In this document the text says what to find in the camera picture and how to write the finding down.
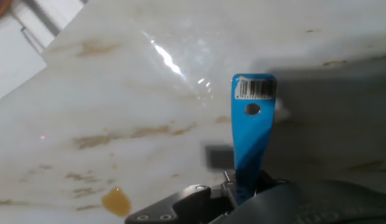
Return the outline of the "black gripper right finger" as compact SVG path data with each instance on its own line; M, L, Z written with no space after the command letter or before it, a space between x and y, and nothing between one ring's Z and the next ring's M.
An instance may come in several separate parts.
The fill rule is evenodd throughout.
M267 172L262 170L257 182L257 190L268 190L277 185L286 184L286 179L273 179Z

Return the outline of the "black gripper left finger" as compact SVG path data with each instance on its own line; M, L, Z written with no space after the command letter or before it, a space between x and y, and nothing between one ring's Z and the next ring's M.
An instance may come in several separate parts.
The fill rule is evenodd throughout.
M190 185L125 219L125 224L221 223L237 207L235 187L226 182L209 187Z

